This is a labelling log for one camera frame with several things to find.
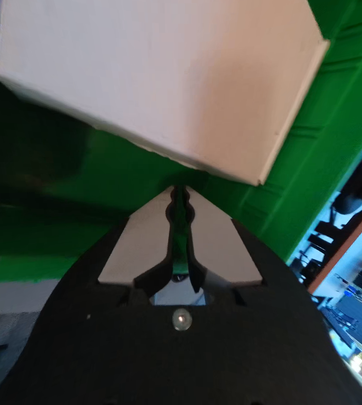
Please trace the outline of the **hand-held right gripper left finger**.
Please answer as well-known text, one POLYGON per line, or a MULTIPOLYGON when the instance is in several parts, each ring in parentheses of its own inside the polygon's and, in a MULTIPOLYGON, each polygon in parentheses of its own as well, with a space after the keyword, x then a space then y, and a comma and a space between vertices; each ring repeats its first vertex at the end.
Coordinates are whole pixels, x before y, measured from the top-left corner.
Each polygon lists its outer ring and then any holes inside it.
POLYGON ((128 218, 98 277, 100 284, 141 289, 150 298, 169 283, 176 193, 168 187, 128 218))

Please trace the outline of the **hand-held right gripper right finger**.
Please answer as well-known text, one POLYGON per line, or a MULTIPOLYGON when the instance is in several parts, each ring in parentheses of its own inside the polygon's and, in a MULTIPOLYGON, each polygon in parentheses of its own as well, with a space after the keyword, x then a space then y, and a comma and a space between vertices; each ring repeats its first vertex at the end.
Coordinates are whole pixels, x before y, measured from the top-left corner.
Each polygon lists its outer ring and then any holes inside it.
POLYGON ((259 286, 263 277, 232 218, 191 187, 183 189, 187 260, 194 291, 259 286))

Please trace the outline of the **green plastic bin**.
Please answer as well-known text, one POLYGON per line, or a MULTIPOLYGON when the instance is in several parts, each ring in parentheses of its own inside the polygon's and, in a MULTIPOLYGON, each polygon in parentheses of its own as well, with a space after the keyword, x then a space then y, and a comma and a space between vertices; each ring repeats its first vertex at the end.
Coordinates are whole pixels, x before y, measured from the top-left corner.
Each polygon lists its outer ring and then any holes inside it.
POLYGON ((0 282, 60 279, 132 211, 187 184, 287 261, 362 152, 362 1, 310 1, 330 48, 265 182, 184 167, 0 83, 0 282))

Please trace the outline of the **white cardboard mailer box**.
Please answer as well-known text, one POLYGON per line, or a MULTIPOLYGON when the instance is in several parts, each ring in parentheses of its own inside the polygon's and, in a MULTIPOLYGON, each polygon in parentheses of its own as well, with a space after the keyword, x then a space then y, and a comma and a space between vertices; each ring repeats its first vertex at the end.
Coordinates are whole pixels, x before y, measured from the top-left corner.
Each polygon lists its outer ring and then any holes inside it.
POLYGON ((17 96, 254 186, 329 46, 308 1, 0 1, 17 96))

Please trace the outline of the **wooden-top desk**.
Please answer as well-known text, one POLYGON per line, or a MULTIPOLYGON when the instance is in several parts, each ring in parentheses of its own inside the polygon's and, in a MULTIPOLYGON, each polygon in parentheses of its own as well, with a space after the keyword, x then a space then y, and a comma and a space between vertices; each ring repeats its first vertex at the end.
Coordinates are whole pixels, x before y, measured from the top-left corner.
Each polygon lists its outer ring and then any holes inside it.
POLYGON ((323 267, 320 273, 315 277, 314 281, 307 288, 310 294, 314 294, 317 288, 325 281, 329 273, 333 270, 335 265, 341 260, 345 255, 346 251, 353 245, 356 239, 362 234, 362 221, 359 225, 351 232, 348 238, 343 242, 336 253, 330 258, 327 264, 323 267))

